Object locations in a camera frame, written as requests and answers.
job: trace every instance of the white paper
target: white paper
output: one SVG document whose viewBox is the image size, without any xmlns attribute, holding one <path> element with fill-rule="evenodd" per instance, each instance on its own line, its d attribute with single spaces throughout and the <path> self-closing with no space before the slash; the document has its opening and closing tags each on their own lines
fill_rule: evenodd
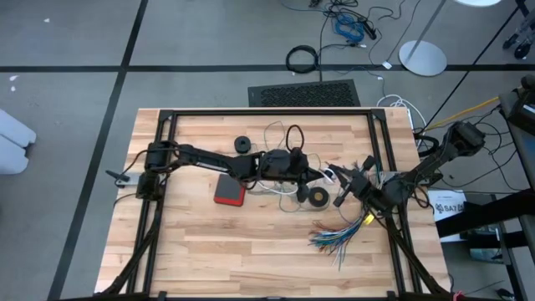
<svg viewBox="0 0 535 301">
<path fill-rule="evenodd" d="M 454 216 L 464 210 L 466 198 L 462 191 L 429 190 L 427 194 L 429 195 L 431 205 L 435 208 L 435 222 L 446 217 Z M 441 238 L 441 242 L 459 241 L 462 241 L 459 234 Z"/>
</svg>

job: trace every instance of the wooden table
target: wooden table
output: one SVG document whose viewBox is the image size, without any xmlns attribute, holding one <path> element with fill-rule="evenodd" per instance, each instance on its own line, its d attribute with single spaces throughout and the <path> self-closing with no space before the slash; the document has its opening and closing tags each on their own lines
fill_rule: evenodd
<svg viewBox="0 0 535 301">
<path fill-rule="evenodd" d="M 128 149 L 126 165 L 135 154 L 153 141 L 159 110 L 139 110 Z M 392 147 L 399 171 L 418 164 L 414 139 L 406 110 L 386 109 Z M 365 117 L 349 115 L 315 116 L 181 116 L 176 129 L 178 143 L 234 156 L 233 142 L 248 136 L 253 150 L 272 149 L 284 137 L 285 128 L 300 125 L 305 135 L 303 151 L 317 154 L 339 166 L 363 162 L 372 154 Z M 383 161 L 383 138 L 376 126 Z M 299 143 L 297 131 L 290 135 Z M 308 156 L 311 167 L 318 168 L 316 155 Z M 143 171 L 141 156 L 132 171 Z M 286 213 L 279 209 L 279 196 L 247 194 L 243 207 L 230 207 L 213 201 L 219 174 L 195 167 L 183 167 L 171 174 L 166 193 L 160 239 L 157 248 L 151 294 L 165 290 L 168 296 L 385 296 L 395 289 L 388 235 L 377 222 L 362 227 L 347 248 L 340 270 L 332 265 L 335 254 L 319 253 L 308 245 L 313 221 L 329 227 L 345 227 L 334 206 L 322 212 Z M 333 195 L 337 186 L 317 181 Z M 134 187 L 119 191 L 131 193 Z M 292 210 L 295 203 L 284 196 L 281 205 Z M 121 200 L 115 207 L 95 291 L 110 285 L 133 251 L 141 201 L 134 197 Z M 341 206 L 348 219 L 355 219 L 359 201 L 348 197 Z M 416 254 L 446 289 L 450 282 L 431 209 L 424 210 L 413 201 L 408 212 Z M 410 275 L 402 257 L 405 283 L 411 290 Z M 140 264 L 137 291 L 140 291 L 144 263 Z"/>
</svg>

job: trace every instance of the floor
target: floor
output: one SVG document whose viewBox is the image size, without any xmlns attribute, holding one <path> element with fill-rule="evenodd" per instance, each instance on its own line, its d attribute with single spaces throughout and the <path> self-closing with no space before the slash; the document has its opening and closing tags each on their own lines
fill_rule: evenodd
<svg viewBox="0 0 535 301">
<path fill-rule="evenodd" d="M 308 1 L 284 3 L 306 8 Z M 399 3 L 360 0 L 357 10 L 365 14 L 370 6 L 382 5 L 397 14 Z M 383 12 L 372 11 L 370 19 L 384 34 L 370 55 L 374 64 L 390 56 L 416 3 L 406 0 L 398 20 L 377 21 Z M 441 120 L 511 90 L 534 70 L 535 55 L 516 60 L 512 51 L 502 50 L 503 41 L 522 20 L 520 12 L 478 59 L 514 11 L 514 1 L 491 8 L 467 8 L 448 1 L 425 36 L 444 50 L 448 69 L 432 78 L 404 71 L 396 51 L 418 37 L 438 3 L 422 1 L 418 5 L 414 21 L 390 56 L 394 67 L 374 72 L 382 79 L 356 67 L 370 64 L 373 43 L 366 38 L 367 48 L 325 50 L 323 63 L 334 64 L 338 72 L 324 72 L 324 80 L 353 79 L 363 106 L 374 106 L 384 85 L 386 94 L 401 95 L 426 119 L 454 91 L 436 117 Z M 527 5 L 533 8 L 535 1 L 528 0 Z M 316 81 L 318 73 L 292 74 L 284 71 L 283 62 L 289 49 L 297 45 L 318 48 L 323 21 L 320 13 L 292 11 L 278 0 L 0 2 L 0 108 L 38 134 L 28 169 L 0 178 L 0 241 L 4 242 L 0 248 L 0 298 L 48 297 L 79 202 L 87 204 L 87 210 L 83 212 L 81 206 L 76 213 L 84 219 L 74 223 L 81 229 L 69 269 L 64 270 L 61 297 L 91 295 L 116 196 L 104 171 L 121 170 L 137 109 L 246 107 L 249 86 Z M 344 39 L 328 28 L 323 43 L 344 43 Z M 309 62 L 306 55 L 295 59 Z M 336 64 L 352 64 L 356 70 L 347 72 L 347 66 Z M 487 121 L 499 130 L 506 129 L 497 114 Z M 443 133 L 435 130 L 430 134 L 440 137 Z M 504 136 L 504 143 L 510 139 Z M 496 146 L 496 136 L 489 137 L 487 145 Z M 498 151 L 497 160 L 504 162 L 513 147 Z M 452 162 L 442 172 L 455 185 L 492 168 L 489 155 L 480 152 Z M 503 171 L 512 186 L 527 187 L 516 155 Z M 499 173 L 464 189 L 510 191 Z M 462 245 L 443 248 L 455 290 L 470 292 L 507 279 L 503 266 L 473 262 Z M 520 256 L 530 266 L 531 258 L 524 251 L 519 250 L 524 253 Z M 493 288 L 508 285 L 505 281 L 473 296 L 495 297 Z"/>
</svg>

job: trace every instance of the white round base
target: white round base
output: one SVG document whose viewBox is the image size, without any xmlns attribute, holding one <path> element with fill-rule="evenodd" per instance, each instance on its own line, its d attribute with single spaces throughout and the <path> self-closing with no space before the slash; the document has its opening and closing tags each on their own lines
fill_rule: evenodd
<svg viewBox="0 0 535 301">
<path fill-rule="evenodd" d="M 448 65 L 446 55 L 434 44 L 421 41 L 412 57 L 407 61 L 410 51 L 416 41 L 410 41 L 400 48 L 400 62 L 410 72 L 423 76 L 441 74 Z"/>
<path fill-rule="evenodd" d="M 498 4 L 501 0 L 455 0 L 455 2 L 474 8 L 485 8 Z"/>
</svg>

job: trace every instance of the red object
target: red object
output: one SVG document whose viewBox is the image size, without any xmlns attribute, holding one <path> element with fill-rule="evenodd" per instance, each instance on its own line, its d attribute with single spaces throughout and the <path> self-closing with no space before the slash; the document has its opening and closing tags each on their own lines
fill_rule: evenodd
<svg viewBox="0 0 535 301">
<path fill-rule="evenodd" d="M 243 205 L 243 197 L 245 196 L 245 188 L 240 190 L 240 196 L 237 199 L 230 199 L 222 196 L 214 196 L 214 202 L 223 205 L 230 205 L 241 207 Z"/>
<path fill-rule="evenodd" d="M 245 187 L 229 175 L 219 175 L 217 181 L 216 193 L 214 195 L 214 202 L 223 205 L 240 207 L 243 205 L 243 197 L 245 196 Z"/>
<path fill-rule="evenodd" d="M 457 293 L 455 293 L 453 295 L 453 301 L 458 301 L 460 300 L 459 297 L 464 297 L 464 295 L 462 294 L 462 291 L 458 291 Z"/>
</svg>

